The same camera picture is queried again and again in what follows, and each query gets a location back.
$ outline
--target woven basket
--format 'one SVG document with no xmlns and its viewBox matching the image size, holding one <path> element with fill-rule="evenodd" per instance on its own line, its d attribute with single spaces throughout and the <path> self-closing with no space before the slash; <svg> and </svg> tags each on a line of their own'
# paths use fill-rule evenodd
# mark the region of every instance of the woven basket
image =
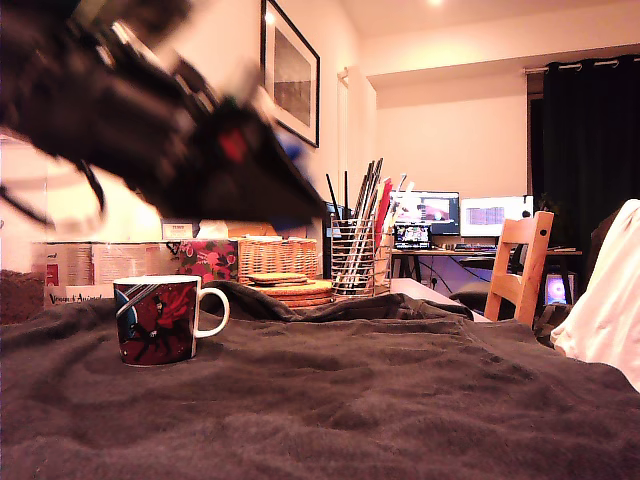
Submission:
<svg viewBox="0 0 640 480">
<path fill-rule="evenodd" d="M 318 273 L 316 241 L 308 238 L 240 238 L 238 240 L 238 282 L 247 285 L 255 273 Z"/>
</svg>

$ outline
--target floral box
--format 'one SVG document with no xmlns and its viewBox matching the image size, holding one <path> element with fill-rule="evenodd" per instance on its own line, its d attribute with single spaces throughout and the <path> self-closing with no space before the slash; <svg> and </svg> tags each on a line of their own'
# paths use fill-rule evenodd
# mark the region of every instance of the floral box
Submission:
<svg viewBox="0 0 640 480">
<path fill-rule="evenodd" d="M 198 275 L 202 282 L 238 280 L 237 240 L 183 240 L 178 252 L 182 275 Z"/>
</svg>

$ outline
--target coffee mug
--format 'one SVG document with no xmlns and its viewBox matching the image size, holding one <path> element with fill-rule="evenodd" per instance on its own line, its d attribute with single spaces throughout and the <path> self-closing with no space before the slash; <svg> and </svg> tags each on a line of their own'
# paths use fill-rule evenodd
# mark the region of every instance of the coffee mug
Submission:
<svg viewBox="0 0 640 480">
<path fill-rule="evenodd" d="M 201 288 L 191 275 L 120 278 L 113 282 L 120 355 L 130 365 L 161 365 L 196 354 L 196 338 L 220 333 L 229 320 L 229 300 L 217 288 Z M 222 300 L 222 322 L 213 330 L 198 330 L 200 300 Z"/>
</svg>

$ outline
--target stack of coasters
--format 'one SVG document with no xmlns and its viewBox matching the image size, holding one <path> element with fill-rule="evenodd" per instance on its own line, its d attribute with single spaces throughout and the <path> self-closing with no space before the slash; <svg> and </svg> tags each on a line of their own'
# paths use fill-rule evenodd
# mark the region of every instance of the stack of coasters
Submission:
<svg viewBox="0 0 640 480">
<path fill-rule="evenodd" d="M 289 308 L 316 307 L 333 300 L 330 280 L 309 280 L 301 273 L 255 274 L 249 280 L 251 287 Z"/>
</svg>

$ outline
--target picture frame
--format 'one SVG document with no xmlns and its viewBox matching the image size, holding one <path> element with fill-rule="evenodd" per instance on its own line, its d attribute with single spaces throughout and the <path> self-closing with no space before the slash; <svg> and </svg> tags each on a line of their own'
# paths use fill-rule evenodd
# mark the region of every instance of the picture frame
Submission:
<svg viewBox="0 0 640 480">
<path fill-rule="evenodd" d="M 320 146 L 320 56 L 275 0 L 261 0 L 260 67 L 278 124 Z"/>
</svg>

